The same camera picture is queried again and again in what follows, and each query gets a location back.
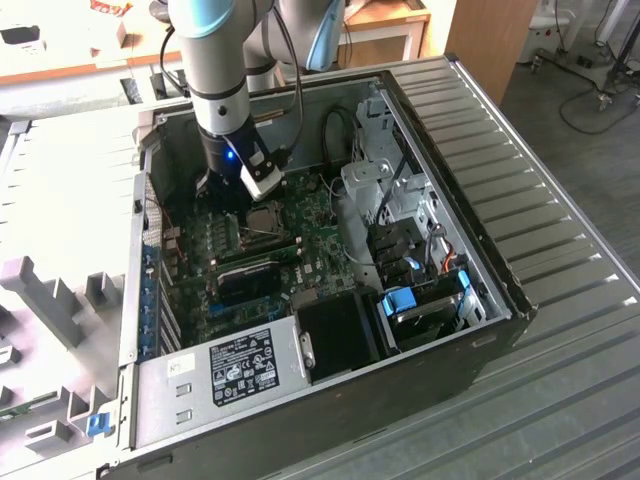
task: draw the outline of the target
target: wheel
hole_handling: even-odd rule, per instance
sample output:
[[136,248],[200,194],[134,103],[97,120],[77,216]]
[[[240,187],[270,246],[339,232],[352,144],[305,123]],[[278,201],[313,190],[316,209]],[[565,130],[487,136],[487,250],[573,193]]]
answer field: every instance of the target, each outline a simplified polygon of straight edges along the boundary
[[536,73],[538,73],[538,70],[540,70],[541,66],[542,57],[540,55],[536,55],[533,59],[533,62],[531,62],[531,74],[535,75]]
[[606,93],[601,93],[598,95],[598,100],[600,100],[600,105],[598,106],[598,111],[604,112],[609,105],[613,103],[613,100]]

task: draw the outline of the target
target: green circuit board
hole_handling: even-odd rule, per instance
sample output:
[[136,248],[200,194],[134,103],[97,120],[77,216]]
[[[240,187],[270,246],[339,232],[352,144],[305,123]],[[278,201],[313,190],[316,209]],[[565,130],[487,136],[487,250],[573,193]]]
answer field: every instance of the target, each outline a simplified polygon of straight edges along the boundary
[[[276,198],[242,215],[213,213],[206,201],[181,214],[180,245],[189,265],[177,269],[171,298],[183,348],[282,318],[302,303],[355,286],[319,176],[289,174],[284,184]],[[281,287],[225,305],[220,276],[267,262],[279,265]]]

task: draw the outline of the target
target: blue drive latch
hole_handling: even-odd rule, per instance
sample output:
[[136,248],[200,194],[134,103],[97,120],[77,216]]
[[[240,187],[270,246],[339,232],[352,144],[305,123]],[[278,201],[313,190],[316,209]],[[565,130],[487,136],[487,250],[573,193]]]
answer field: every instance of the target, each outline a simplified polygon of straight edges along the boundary
[[109,424],[110,418],[110,413],[96,413],[95,415],[91,415],[87,422],[87,436],[95,437],[101,433],[109,435],[112,430]]
[[387,293],[382,299],[382,308],[387,316],[404,312],[417,306],[410,287],[399,288]]

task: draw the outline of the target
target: floor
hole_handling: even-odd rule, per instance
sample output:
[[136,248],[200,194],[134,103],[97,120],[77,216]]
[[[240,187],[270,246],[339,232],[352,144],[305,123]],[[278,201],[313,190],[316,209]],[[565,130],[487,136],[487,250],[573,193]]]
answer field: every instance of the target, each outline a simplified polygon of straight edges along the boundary
[[[559,2],[559,7],[571,9],[579,3],[580,0],[564,0]],[[607,0],[595,1],[576,48],[590,48],[593,31],[607,3]],[[628,14],[610,40],[614,51],[618,51],[633,18],[640,12],[640,0],[631,0],[627,8]],[[638,43],[636,50],[640,57]],[[583,80],[550,64],[543,65],[536,75],[532,75],[528,67],[516,67],[501,107],[618,254],[640,275],[640,225],[636,220],[640,218],[640,158],[637,155],[640,112],[599,136],[575,132],[561,121],[558,106],[588,87]],[[56,90],[55,102],[40,101],[37,107],[29,107],[33,112],[31,117],[45,118],[126,104],[124,94],[113,85],[93,89],[93,97],[79,97],[77,92],[83,91],[75,87],[66,94]],[[603,113],[597,111],[595,94],[589,94],[572,102],[567,113],[583,128],[597,129],[626,113],[634,94],[635,91],[630,90],[616,97],[614,104]],[[9,119],[27,116],[27,107],[18,99],[14,101],[13,106],[2,102],[4,112],[11,107],[9,113],[13,115]],[[4,144],[8,126],[9,122],[0,117],[0,145]]]

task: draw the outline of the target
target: wooden cabinet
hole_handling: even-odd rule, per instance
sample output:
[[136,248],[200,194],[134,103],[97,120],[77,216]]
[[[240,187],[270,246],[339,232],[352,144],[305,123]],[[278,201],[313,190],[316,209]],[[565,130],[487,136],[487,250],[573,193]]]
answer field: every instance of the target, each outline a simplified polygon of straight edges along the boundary
[[460,58],[498,105],[537,4],[538,0],[457,0],[446,51]]

